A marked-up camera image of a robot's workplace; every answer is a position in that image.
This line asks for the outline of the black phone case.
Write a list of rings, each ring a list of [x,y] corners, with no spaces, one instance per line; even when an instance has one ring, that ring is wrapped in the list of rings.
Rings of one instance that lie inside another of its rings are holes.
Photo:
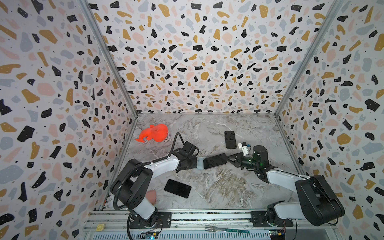
[[[203,160],[203,168],[207,170],[218,166],[226,165],[227,162],[228,158],[226,154],[219,154],[216,156],[205,158]]]

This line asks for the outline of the black phone case camera cutout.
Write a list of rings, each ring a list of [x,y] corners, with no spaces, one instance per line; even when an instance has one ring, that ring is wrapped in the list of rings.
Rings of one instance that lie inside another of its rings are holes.
[[[227,149],[236,149],[237,141],[236,135],[234,131],[225,131],[225,144]]]

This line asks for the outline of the light blue phone case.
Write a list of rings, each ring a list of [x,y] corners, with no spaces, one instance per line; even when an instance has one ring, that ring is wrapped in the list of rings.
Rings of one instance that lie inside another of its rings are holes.
[[[204,169],[204,158],[197,158],[197,169]]]

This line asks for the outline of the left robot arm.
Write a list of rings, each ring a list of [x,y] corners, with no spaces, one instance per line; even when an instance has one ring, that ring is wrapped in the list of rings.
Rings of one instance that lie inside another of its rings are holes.
[[[114,210],[128,209],[153,225],[158,209],[146,197],[151,180],[167,172],[196,168],[199,151],[192,143],[185,142],[182,148],[171,149],[168,155],[152,161],[130,160],[110,188]]]

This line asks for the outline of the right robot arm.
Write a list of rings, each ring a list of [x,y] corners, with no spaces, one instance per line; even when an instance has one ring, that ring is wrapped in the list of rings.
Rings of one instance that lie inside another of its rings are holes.
[[[278,226],[285,220],[307,220],[313,226],[331,224],[345,215],[345,209],[322,175],[305,176],[283,171],[270,164],[268,151],[257,145],[250,154],[249,145],[241,145],[241,153],[228,157],[236,168],[247,170],[267,184],[277,185],[296,193],[297,202],[279,201],[269,204],[265,221]]]

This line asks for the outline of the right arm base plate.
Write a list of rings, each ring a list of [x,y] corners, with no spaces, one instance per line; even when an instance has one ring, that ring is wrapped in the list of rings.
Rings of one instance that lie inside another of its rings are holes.
[[[294,223],[290,219],[281,219],[273,211],[252,211],[250,222],[254,228],[282,228],[293,227]]]

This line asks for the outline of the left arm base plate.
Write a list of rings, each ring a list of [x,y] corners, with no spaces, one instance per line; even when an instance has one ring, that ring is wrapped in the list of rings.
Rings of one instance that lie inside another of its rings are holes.
[[[172,213],[155,211],[147,220],[140,215],[133,215],[131,220],[128,220],[130,229],[153,229],[171,227]]]

